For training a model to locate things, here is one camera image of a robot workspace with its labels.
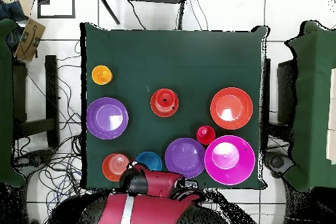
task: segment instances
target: magenta bowl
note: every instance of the magenta bowl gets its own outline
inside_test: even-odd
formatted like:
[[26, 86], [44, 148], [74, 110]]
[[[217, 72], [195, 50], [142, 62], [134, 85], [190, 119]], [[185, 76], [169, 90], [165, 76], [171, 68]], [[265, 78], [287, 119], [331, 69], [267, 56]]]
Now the magenta bowl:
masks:
[[205, 151], [205, 169], [223, 185], [244, 182], [255, 167], [255, 153], [244, 139], [226, 135], [215, 139]]

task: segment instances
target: green cloth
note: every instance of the green cloth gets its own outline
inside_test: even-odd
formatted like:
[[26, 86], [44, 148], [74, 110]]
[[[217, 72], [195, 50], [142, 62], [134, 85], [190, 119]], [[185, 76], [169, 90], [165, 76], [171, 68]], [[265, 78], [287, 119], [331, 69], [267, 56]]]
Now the green cloth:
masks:
[[[262, 38], [267, 27], [254, 32], [106, 31], [85, 24], [85, 29], [87, 107], [100, 97], [112, 97], [129, 113], [129, 124], [116, 139], [102, 140], [87, 130], [87, 188], [119, 186], [102, 173], [102, 162], [111, 153], [134, 160], [141, 152], [152, 151], [161, 156], [167, 170], [164, 156], [168, 145], [180, 137], [195, 139], [201, 125], [212, 126], [217, 137], [242, 137], [256, 157], [255, 169], [243, 183], [222, 185], [204, 170], [193, 179], [201, 188], [264, 187], [258, 179], [259, 91]], [[92, 80], [91, 72], [99, 64], [114, 75], [107, 85]], [[252, 118], [241, 129], [225, 130], [211, 118], [211, 99], [225, 87], [243, 89], [253, 102]], [[160, 88], [170, 88], [178, 96], [178, 110], [169, 118], [158, 117], [150, 108], [150, 98]]]
[[26, 182], [24, 177], [15, 172], [11, 166], [13, 144], [13, 82], [12, 53], [7, 45], [7, 36], [18, 25], [15, 21], [4, 18], [0, 20], [0, 182], [20, 187]]
[[297, 105], [291, 156], [297, 165], [285, 178], [299, 191], [336, 187], [336, 165], [326, 158], [331, 69], [336, 68], [336, 31], [303, 22], [299, 36], [289, 41], [297, 56]]

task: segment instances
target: yellow cup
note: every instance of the yellow cup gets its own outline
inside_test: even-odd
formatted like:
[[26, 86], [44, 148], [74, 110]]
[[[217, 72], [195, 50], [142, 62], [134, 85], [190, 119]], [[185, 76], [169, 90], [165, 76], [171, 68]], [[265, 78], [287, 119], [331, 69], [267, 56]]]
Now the yellow cup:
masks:
[[107, 66], [96, 66], [92, 71], [92, 79], [98, 85], [105, 85], [113, 78]]

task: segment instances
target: blue cup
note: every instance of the blue cup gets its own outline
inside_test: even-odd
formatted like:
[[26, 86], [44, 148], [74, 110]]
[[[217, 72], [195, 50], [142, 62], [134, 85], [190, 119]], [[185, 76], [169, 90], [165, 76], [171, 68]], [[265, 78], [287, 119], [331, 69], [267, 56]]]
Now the blue cup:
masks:
[[162, 161], [155, 152], [143, 152], [136, 157], [136, 161], [148, 167], [151, 171], [161, 171]]

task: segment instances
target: floor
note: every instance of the floor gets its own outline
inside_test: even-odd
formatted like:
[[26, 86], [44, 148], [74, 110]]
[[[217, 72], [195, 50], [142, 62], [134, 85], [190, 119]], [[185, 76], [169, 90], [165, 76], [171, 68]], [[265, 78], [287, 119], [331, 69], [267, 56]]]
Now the floor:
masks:
[[[200, 26], [206, 30], [204, 16], [198, 5], [198, 0], [187, 0], [183, 16], [183, 30], [199, 30]], [[75, 0], [75, 18], [40, 18], [38, 21], [46, 26], [43, 40], [38, 47], [38, 57], [28, 63], [28, 74], [37, 86], [45, 91], [45, 55], [56, 55], [59, 59], [58, 66], [71, 64], [79, 66], [81, 58], [67, 58], [78, 56], [80, 22], [91, 22], [107, 30], [141, 29], [133, 10], [126, 1], [109, 0], [121, 24], [117, 25], [100, 0]], [[324, 26], [336, 26], [335, 0], [199, 0], [199, 4], [207, 17], [209, 30], [223, 31], [250, 31], [258, 25], [270, 27], [267, 38], [266, 55], [271, 59], [271, 88], [270, 88], [270, 120], [276, 122], [278, 109], [278, 95], [276, 83], [276, 68], [279, 62], [292, 58], [291, 51], [284, 45], [284, 41], [297, 36], [301, 22], [305, 20], [319, 20]], [[134, 2], [136, 13], [148, 30], [174, 30], [178, 5]], [[72, 15], [72, 0], [50, 0], [50, 5], [41, 6], [41, 15]], [[37, 19], [37, 0], [35, 0], [31, 17]], [[79, 68], [65, 66], [58, 70], [59, 77], [72, 89], [70, 106], [81, 112], [81, 80]], [[60, 82], [60, 86], [69, 89]], [[31, 79], [27, 79], [27, 113], [28, 120], [45, 118], [45, 98]], [[60, 90], [60, 111], [67, 116], [66, 96]], [[60, 128], [64, 126], [65, 119], [60, 115]], [[79, 134], [80, 125], [71, 124], [72, 134]], [[66, 127], [60, 132], [61, 140], [70, 136]], [[24, 145], [27, 139], [19, 141]], [[31, 136], [31, 143], [25, 148], [27, 151], [38, 148], [47, 148], [47, 138], [44, 133]], [[60, 152], [70, 151], [70, 143], [66, 143]], [[45, 174], [40, 178], [44, 184], [52, 186], [50, 179]], [[262, 178], [268, 187], [264, 190], [222, 190], [228, 201], [239, 204], [247, 213], [251, 214], [258, 224], [282, 224], [285, 213], [285, 192], [281, 180], [274, 179], [270, 172], [262, 169]], [[39, 173], [35, 173], [28, 187], [28, 213], [31, 219], [38, 219], [40, 223], [47, 217], [46, 196], [48, 189], [39, 180]], [[48, 196], [47, 202], [54, 199]]]

